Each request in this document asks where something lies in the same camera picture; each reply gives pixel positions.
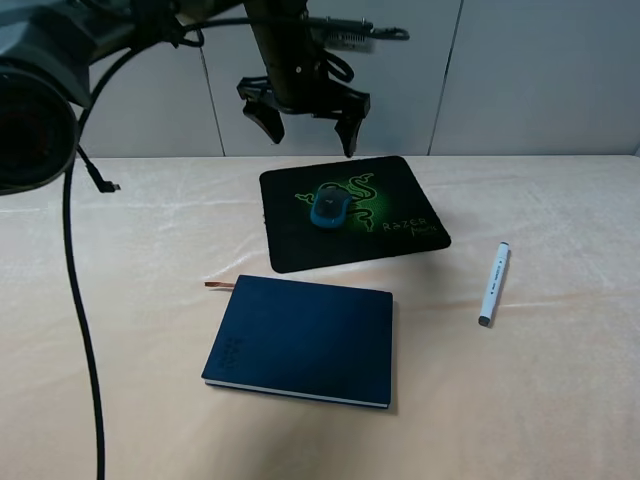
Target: blue mouse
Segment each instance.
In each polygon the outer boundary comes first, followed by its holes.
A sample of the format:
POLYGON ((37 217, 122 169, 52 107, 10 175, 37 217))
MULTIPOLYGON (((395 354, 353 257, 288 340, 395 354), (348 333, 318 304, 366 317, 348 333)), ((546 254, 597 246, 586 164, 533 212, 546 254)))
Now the blue mouse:
POLYGON ((336 229, 344 225, 353 197, 344 188, 320 188, 311 207, 311 223, 316 227, 336 229))

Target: dark blue notebook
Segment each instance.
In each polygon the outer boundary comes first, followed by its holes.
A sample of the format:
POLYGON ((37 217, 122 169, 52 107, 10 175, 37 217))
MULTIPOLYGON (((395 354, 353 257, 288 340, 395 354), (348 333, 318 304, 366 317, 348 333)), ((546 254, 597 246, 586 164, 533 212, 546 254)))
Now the dark blue notebook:
POLYGON ((209 385, 388 408, 393 296, 238 278, 202 378, 209 385))

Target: mouse pad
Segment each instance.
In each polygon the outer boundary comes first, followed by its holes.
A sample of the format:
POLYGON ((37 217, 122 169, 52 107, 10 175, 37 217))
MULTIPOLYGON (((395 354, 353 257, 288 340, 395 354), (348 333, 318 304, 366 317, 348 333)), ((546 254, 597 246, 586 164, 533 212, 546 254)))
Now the mouse pad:
POLYGON ((287 168, 260 176, 271 266, 278 273, 447 248, 440 223, 401 157, 287 168), (336 230, 311 223, 319 188, 348 190, 353 201, 336 230))

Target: razer logo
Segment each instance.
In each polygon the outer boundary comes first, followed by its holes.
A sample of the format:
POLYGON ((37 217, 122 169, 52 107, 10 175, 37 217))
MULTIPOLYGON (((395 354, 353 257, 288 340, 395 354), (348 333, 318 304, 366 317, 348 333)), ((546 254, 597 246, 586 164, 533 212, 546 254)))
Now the razer logo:
MULTIPOLYGON (((373 222, 373 210, 365 207, 362 203, 367 200, 373 200, 378 196, 378 192, 367 185, 371 177, 373 177, 373 173, 363 173, 357 177, 351 177, 345 185, 341 185, 336 182, 326 182, 320 185, 320 188, 336 187, 347 190, 353 197, 353 201, 351 202, 351 206, 349 207, 347 214, 355 215, 356 220, 363 223, 367 228, 367 232, 372 232, 375 225, 373 222)), ((315 194, 296 193, 296 198, 308 203, 309 205, 313 205, 315 194)))

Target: white marker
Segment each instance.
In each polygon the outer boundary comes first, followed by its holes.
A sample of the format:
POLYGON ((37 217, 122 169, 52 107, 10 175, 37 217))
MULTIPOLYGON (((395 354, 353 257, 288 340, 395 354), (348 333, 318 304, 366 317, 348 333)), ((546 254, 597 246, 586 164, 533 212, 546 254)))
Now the white marker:
POLYGON ((482 301, 482 310, 480 311, 478 323, 483 327, 488 327, 491 324, 493 311, 495 310, 496 302, 498 301, 498 293, 500 292, 500 286, 502 285, 504 270, 507 267, 508 256, 509 244, 502 242, 498 247, 498 253, 493 262, 491 276, 489 277, 489 285, 487 285, 487 291, 485 292, 484 300, 482 301))

